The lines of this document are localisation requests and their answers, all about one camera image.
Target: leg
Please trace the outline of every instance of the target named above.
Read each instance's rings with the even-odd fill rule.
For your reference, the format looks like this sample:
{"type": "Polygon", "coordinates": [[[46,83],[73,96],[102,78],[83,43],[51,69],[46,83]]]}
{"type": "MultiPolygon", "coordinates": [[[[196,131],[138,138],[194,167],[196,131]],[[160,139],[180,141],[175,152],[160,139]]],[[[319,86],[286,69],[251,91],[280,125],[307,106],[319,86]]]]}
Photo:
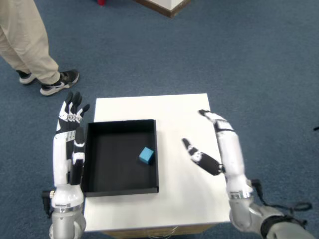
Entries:
{"type": "Polygon", "coordinates": [[[40,82],[60,78],[49,55],[47,33],[33,0],[0,0],[0,26],[16,54],[40,82]]]}
{"type": "Polygon", "coordinates": [[[25,63],[17,55],[15,50],[11,47],[1,26],[0,26],[0,55],[15,70],[23,71],[25,73],[30,73],[29,68],[25,65],[25,63]]]}

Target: white table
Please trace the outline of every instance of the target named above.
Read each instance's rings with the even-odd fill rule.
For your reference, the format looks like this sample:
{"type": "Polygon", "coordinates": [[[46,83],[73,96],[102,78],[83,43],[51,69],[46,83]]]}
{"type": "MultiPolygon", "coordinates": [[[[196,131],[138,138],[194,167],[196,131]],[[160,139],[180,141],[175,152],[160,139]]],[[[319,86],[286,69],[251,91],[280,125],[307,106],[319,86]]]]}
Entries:
{"type": "Polygon", "coordinates": [[[199,109],[210,109],[207,94],[96,99],[94,122],[156,120],[159,192],[86,198],[86,231],[229,221],[224,176],[195,165],[181,141],[187,138],[220,162],[213,125],[199,109]]]}

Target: robotic arm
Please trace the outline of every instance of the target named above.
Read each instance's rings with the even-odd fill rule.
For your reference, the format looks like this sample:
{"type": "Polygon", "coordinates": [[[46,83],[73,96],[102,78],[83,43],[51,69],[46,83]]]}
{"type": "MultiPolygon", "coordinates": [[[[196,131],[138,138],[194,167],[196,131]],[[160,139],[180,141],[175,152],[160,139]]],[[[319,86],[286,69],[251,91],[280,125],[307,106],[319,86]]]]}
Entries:
{"type": "Polygon", "coordinates": [[[79,239],[86,222],[82,214],[84,196],[80,188],[84,166],[84,133],[79,126],[90,105],[79,111],[82,97],[70,92],[60,110],[53,140],[53,174],[55,191],[50,192],[51,239],[79,239]]]}
{"type": "Polygon", "coordinates": [[[215,113],[205,110],[199,113],[214,125],[222,165],[193,147],[187,139],[183,139],[183,142],[192,161],[198,166],[212,175],[224,172],[231,223],[242,232],[254,232],[264,239],[315,239],[300,221],[285,216],[274,207],[254,203],[252,182],[245,176],[239,138],[234,129],[227,120],[215,113]]]}

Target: sneaker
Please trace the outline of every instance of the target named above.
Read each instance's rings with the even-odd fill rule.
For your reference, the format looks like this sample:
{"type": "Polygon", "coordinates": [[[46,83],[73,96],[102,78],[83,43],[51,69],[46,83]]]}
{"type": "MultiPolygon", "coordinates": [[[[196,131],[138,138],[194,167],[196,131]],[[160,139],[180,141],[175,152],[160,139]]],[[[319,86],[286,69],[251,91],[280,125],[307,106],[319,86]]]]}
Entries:
{"type": "Polygon", "coordinates": [[[28,85],[36,79],[35,75],[33,75],[32,73],[27,74],[27,73],[24,73],[23,71],[19,71],[19,70],[17,70],[17,72],[20,75],[20,83],[22,83],[24,85],[28,85]]]}
{"type": "Polygon", "coordinates": [[[50,96],[64,88],[70,88],[79,79],[79,73],[76,70],[60,72],[60,79],[52,85],[42,84],[40,92],[44,96],[50,96]]]}

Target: black tray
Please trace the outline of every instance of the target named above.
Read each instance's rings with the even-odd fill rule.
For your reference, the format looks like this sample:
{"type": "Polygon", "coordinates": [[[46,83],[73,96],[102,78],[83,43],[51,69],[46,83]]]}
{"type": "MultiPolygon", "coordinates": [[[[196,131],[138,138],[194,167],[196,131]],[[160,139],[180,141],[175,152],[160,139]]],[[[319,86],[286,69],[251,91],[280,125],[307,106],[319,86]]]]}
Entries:
{"type": "Polygon", "coordinates": [[[155,120],[90,123],[81,188],[86,197],[159,191],[155,120]],[[150,165],[139,160],[153,150],[150,165]]]}

